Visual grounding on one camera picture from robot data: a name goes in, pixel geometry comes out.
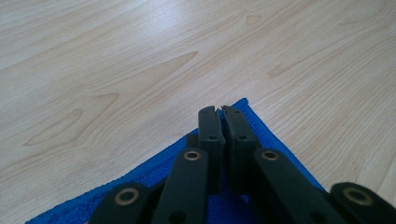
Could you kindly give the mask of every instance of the metal rivet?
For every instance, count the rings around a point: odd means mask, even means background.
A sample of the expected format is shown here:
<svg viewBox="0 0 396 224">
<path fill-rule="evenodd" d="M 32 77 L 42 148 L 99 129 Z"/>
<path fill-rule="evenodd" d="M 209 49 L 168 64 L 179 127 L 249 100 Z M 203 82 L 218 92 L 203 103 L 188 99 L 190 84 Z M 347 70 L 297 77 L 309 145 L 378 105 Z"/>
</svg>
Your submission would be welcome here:
<svg viewBox="0 0 396 224">
<path fill-rule="evenodd" d="M 188 152 L 184 153 L 184 159 L 186 159 L 188 161 L 197 161 L 197 160 L 201 159 L 201 153 L 199 153 L 197 151 L 188 151 Z"/>
<path fill-rule="evenodd" d="M 124 194 L 124 193 L 132 193 L 134 196 L 132 198 L 130 198 L 130 199 L 124 200 L 124 199 L 122 199 L 122 194 Z M 120 191 L 116 195 L 116 198 L 114 199 L 114 201 L 118 205 L 125 206 L 125 205 L 128 205 L 128 204 L 136 202 L 136 200 L 138 198 L 139 198 L 139 190 L 132 189 L 132 188 L 127 188 L 127 189 L 123 189 L 122 191 Z"/>
<path fill-rule="evenodd" d="M 279 159 L 279 156 L 277 155 L 277 153 L 275 153 L 274 151 L 264 151 L 262 153 L 262 157 L 268 161 L 277 161 Z"/>
<path fill-rule="evenodd" d="M 343 193 L 353 203 L 365 206 L 373 203 L 372 197 L 361 189 L 346 188 Z"/>
</svg>

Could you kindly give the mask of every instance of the wood grain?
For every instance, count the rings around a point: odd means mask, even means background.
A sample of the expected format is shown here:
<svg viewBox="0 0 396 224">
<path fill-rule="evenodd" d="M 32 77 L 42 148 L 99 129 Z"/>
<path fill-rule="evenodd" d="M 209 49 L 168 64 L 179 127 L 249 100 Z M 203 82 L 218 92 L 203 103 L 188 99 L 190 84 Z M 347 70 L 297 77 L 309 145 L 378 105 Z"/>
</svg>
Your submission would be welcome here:
<svg viewBox="0 0 396 224">
<path fill-rule="evenodd" d="M 0 223 L 118 178 L 247 97 L 326 189 L 396 206 L 395 1 L 1 1 Z"/>
</svg>

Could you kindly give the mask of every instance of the light wood grain surface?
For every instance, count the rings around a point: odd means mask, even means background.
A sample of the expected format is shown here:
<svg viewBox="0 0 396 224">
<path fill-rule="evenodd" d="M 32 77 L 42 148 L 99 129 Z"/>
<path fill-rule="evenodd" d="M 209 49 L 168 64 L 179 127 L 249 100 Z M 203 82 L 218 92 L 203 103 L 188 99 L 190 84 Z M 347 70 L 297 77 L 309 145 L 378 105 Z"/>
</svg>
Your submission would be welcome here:
<svg viewBox="0 0 396 224">
<path fill-rule="evenodd" d="M 0 223 L 250 105 L 318 181 L 396 205 L 396 1 L 0 2 Z"/>
</svg>

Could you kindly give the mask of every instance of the blue microfiber cloth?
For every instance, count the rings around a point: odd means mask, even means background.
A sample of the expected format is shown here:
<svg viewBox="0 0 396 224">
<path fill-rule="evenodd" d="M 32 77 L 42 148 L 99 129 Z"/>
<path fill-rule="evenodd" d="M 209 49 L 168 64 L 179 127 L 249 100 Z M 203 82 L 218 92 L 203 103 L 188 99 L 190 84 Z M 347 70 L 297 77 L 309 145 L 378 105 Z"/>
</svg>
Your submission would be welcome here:
<svg viewBox="0 0 396 224">
<path fill-rule="evenodd" d="M 317 188 L 323 189 L 319 182 L 303 167 L 292 152 L 277 139 L 265 126 L 259 117 L 248 105 L 247 99 L 241 99 L 233 107 L 241 110 L 254 133 L 259 137 L 264 147 L 270 147 L 282 151 L 300 170 L 300 172 Z M 101 187 L 92 189 L 75 199 L 59 204 L 49 211 L 35 217 L 27 224 L 43 223 L 72 223 L 83 224 L 90 219 L 94 208 L 102 201 L 106 193 L 122 183 L 136 182 L 147 187 L 153 186 L 165 178 L 172 168 L 176 154 L 184 148 L 186 137 L 176 141 L 151 159 L 137 166 L 127 175 L 111 181 Z M 243 197 L 231 194 L 225 187 L 223 195 L 210 196 L 208 200 L 208 223 L 253 223 L 248 209 L 247 201 Z"/>
</svg>

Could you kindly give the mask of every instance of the blue cloth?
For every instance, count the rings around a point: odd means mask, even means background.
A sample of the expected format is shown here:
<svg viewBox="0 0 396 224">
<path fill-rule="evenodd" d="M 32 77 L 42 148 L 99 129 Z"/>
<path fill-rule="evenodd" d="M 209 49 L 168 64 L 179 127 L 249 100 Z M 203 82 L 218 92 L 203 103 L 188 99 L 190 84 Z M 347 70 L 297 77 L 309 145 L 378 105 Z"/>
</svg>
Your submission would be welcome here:
<svg viewBox="0 0 396 224">
<path fill-rule="evenodd" d="M 259 119 L 249 107 L 247 99 L 241 99 L 233 107 L 240 109 L 245 114 L 251 128 L 259 137 L 264 147 L 282 151 L 314 186 L 322 189 L 318 181 L 309 174 L 290 150 Z M 127 175 L 96 189 L 92 189 L 75 199 L 61 203 L 26 223 L 85 223 L 89 220 L 93 209 L 102 201 L 106 193 L 117 185 L 127 182 L 137 182 L 150 187 L 165 178 L 169 174 L 176 154 L 184 148 L 185 144 L 186 137 L 183 137 L 172 146 L 167 147 L 156 156 L 137 166 Z M 223 190 L 223 195 L 210 196 L 208 202 L 208 223 L 253 223 L 246 200 L 243 197 L 231 194 L 226 188 Z"/>
</svg>

